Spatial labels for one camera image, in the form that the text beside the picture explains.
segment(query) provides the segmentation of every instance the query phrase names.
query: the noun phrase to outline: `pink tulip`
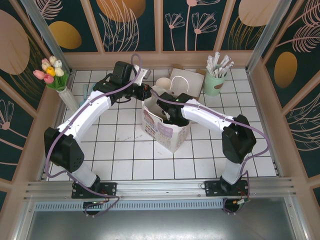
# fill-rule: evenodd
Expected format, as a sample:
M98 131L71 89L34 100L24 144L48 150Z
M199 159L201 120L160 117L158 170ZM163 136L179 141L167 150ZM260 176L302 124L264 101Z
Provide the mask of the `pink tulip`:
M51 76L50 74L48 74L48 73L46 73L45 75L44 75L44 82L46 83L46 84L52 84L53 82L54 82L54 77L53 76Z
M34 70L33 75L35 75L35 77L40 80L45 78L45 73L43 71Z
M41 63L42 63L42 64L43 64L43 63L48 63L48 64L50 64L49 60L46 59L46 58L42 59L42 60L41 60Z

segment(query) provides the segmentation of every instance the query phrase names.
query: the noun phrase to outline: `yellow tulip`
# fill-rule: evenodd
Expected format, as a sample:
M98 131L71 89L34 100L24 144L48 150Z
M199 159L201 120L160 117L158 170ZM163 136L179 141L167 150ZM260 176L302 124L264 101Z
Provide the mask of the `yellow tulip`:
M50 67L48 67L48 68L46 69L46 73L47 73L47 74L50 74L52 77L54 77L54 76L56 75L55 69L54 69L52 66L50 66Z

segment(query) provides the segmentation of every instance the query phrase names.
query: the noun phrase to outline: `white paper bag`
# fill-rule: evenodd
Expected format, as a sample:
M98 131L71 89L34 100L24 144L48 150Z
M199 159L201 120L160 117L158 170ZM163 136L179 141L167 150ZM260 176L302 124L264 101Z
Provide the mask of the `white paper bag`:
M159 96L166 92L163 88L152 87ZM174 153L186 140L190 132L191 121L187 126L177 126L164 123L167 120L161 107L157 105L157 99L152 96L142 101L142 129L153 137L158 143Z

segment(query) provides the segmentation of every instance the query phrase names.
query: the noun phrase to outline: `vent grille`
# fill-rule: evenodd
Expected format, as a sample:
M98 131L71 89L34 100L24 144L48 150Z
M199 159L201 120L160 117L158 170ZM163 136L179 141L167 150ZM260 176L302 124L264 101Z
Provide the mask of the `vent grille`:
M104 210L112 202L90 207L88 211ZM38 202L35 206L36 212L62 212L62 211L83 211L84 202ZM187 210L187 209L222 209L222 199L203 200L158 200L158 201L125 201L118 202L111 211L130 210Z

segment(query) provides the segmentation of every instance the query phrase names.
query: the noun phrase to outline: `wallpaper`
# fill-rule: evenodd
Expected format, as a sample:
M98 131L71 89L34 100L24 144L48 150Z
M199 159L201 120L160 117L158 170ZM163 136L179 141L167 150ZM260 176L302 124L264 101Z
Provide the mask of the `wallpaper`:
M80 0L34 0L34 2L62 52L98 51Z
M11 181L33 117L0 89L0 178Z
M90 0L105 52L156 50L154 0Z
M289 8L287 9L287 11L284 13L284 17L282 18L279 26L276 28L276 30L274 31L274 34L272 35L272 38L270 39L268 45L266 46L265 50L262 53L262 58L265 57L265 55L267 54L267 52L269 51L272 43L274 42L275 37L278 35L280 29L282 28L282 26L284 25L285 21L287 20L288 15L290 14L292 8L295 6L297 0L292 0L290 3Z
M320 174L320 84L286 116L309 178Z
M306 0L265 66L284 107L320 70L320 1Z
M164 0L163 51L212 51L225 0Z
M221 50L253 50L278 0L236 0Z
M33 71L45 55L8 0L0 4L0 33L0 77L37 109L45 83Z

